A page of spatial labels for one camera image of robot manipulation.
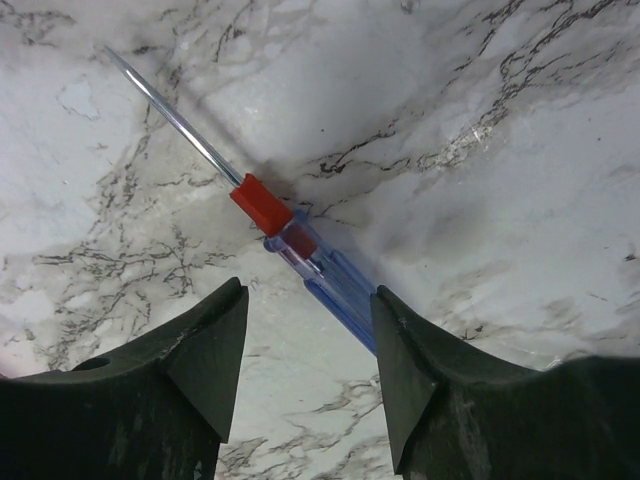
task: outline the metal shaft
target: metal shaft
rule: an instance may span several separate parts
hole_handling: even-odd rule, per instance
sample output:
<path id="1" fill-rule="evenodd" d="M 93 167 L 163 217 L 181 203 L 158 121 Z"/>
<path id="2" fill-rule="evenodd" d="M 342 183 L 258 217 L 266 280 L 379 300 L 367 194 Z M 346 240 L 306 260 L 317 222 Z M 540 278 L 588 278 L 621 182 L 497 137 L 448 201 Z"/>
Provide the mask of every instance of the metal shaft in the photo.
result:
<path id="1" fill-rule="evenodd" d="M 242 183 L 240 174 L 227 162 L 218 151 L 200 135 L 185 118 L 174 110 L 169 103 L 153 88 L 134 68 L 123 60 L 109 47 L 105 47 L 107 54 L 116 67 L 129 79 L 131 83 L 145 96 L 164 118 L 196 147 L 200 154 L 226 178 L 234 188 Z"/>

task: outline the clear plastic handle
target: clear plastic handle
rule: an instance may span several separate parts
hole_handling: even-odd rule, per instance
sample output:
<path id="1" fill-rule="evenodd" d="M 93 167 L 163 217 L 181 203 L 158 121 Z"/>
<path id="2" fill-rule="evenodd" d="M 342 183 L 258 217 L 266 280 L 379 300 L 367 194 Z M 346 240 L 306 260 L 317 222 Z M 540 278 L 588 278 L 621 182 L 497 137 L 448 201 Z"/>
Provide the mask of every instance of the clear plastic handle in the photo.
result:
<path id="1" fill-rule="evenodd" d="M 264 240 L 304 279 L 304 285 L 360 342 L 375 355 L 371 320 L 373 285 L 341 252 L 311 228 L 297 210 L 280 233 Z"/>

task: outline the marble surface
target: marble surface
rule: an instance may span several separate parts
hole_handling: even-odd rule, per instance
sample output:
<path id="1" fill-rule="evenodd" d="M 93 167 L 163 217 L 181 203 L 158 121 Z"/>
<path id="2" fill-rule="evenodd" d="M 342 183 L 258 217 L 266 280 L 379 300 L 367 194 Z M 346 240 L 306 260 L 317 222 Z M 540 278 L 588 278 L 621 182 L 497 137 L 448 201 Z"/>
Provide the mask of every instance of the marble surface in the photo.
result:
<path id="1" fill-rule="evenodd" d="M 637 3 L 0 0 L 0 372 L 70 368 L 237 275 L 218 477 L 391 478 L 374 358 L 104 42 L 433 322 L 538 369 L 637 355 Z"/>

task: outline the gray marble veining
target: gray marble veining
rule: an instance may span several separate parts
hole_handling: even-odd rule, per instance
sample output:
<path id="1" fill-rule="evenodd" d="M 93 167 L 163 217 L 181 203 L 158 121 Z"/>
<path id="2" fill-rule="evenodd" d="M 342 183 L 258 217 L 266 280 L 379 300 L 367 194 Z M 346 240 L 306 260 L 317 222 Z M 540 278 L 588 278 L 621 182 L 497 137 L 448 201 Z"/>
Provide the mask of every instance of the gray marble veining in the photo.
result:
<path id="1" fill-rule="evenodd" d="M 615 0 L 0 0 L 0 371 L 251 291 L 218 476 L 391 477 L 375 361 L 108 43 L 377 283 L 548 368 L 640 350 L 640 9 Z"/>

